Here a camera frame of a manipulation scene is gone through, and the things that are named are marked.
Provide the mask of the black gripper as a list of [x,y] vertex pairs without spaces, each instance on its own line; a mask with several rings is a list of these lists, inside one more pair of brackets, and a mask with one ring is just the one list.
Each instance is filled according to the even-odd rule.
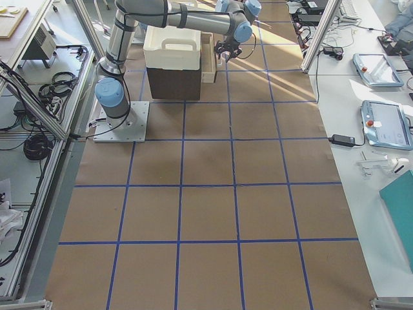
[[228,52],[225,60],[228,63],[231,59],[236,59],[242,53],[242,49],[237,41],[217,41],[214,52],[217,54],[217,62],[222,62],[222,53]]

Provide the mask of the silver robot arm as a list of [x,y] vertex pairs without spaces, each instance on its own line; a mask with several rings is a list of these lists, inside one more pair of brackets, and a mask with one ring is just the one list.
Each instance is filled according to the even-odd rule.
[[144,44],[150,68],[199,70],[202,32],[224,37],[214,47],[220,56],[236,58],[240,44],[253,34],[252,23],[262,6],[259,1],[217,1],[215,10],[173,1],[116,1],[114,28],[109,46],[96,68],[94,93],[106,114],[110,130],[129,128],[137,122],[124,81],[125,62],[139,25],[147,27]]

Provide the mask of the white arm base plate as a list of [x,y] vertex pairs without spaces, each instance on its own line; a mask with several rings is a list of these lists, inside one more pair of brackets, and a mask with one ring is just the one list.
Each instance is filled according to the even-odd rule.
[[149,109],[148,101],[132,101],[129,115],[123,121],[124,118],[107,118],[101,107],[99,117],[103,121],[97,122],[93,140],[96,143],[144,142]]

